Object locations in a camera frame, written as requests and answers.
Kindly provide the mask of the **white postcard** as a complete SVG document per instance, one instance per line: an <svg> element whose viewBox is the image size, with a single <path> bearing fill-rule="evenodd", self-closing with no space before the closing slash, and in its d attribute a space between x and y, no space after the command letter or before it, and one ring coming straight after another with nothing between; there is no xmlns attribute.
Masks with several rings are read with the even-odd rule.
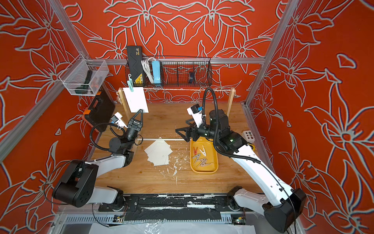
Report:
<svg viewBox="0 0 374 234"><path fill-rule="evenodd" d="M144 150L146 154L171 154L170 146L163 140L157 140Z"/></svg>
<svg viewBox="0 0 374 234"><path fill-rule="evenodd" d="M130 88L123 88L123 91L132 113L136 113L138 110L143 110L143 113L149 112L143 87L134 87L133 91Z"/></svg>
<svg viewBox="0 0 374 234"><path fill-rule="evenodd" d="M161 160L161 159L169 159L168 154L148 154L148 161L153 163L155 160Z"/></svg>
<svg viewBox="0 0 374 234"><path fill-rule="evenodd" d="M153 161L154 166L168 165L169 159L161 159Z"/></svg>

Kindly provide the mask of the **teal clothespin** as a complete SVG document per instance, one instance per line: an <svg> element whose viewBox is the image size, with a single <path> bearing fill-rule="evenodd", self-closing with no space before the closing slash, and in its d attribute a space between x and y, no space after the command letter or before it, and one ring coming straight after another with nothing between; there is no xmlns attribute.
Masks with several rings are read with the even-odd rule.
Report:
<svg viewBox="0 0 374 234"><path fill-rule="evenodd" d="M127 80L128 88L130 89L131 92L134 91L134 86L133 86L133 80L131 78L131 74L128 74L128 80Z"/></svg>

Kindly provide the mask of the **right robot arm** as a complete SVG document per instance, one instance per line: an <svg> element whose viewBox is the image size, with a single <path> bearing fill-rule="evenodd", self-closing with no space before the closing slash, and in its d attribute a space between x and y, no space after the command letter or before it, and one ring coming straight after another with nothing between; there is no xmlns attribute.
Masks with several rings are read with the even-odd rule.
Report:
<svg viewBox="0 0 374 234"><path fill-rule="evenodd" d="M176 129L186 142L203 137L211 140L214 150L233 159L257 183L263 191L256 194L236 186L228 193L228 202L240 208L247 208L263 215L278 232L285 233L297 224L306 202L305 192L294 189L266 166L254 153L249 143L237 132L231 130L228 116L218 108L212 88L204 91L202 105L188 108L192 119L187 127Z"/></svg>

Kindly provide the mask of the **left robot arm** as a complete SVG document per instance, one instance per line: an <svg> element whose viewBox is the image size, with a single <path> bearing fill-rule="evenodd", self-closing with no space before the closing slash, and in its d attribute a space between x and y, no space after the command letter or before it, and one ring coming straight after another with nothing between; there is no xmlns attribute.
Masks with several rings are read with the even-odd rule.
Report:
<svg viewBox="0 0 374 234"><path fill-rule="evenodd" d="M110 155L98 160L84 161L73 160L69 163L64 174L53 190L52 197L74 207L82 207L87 203L102 203L108 205L114 211L120 211L125 207L123 191L114 187L96 187L97 177L112 170L128 166L133 159L132 147L143 127L143 120L137 120L137 116L143 117L143 110L138 110L128 124L121 124L121 118L105 123L122 131L110 140L107 148L94 143L93 145Z"/></svg>

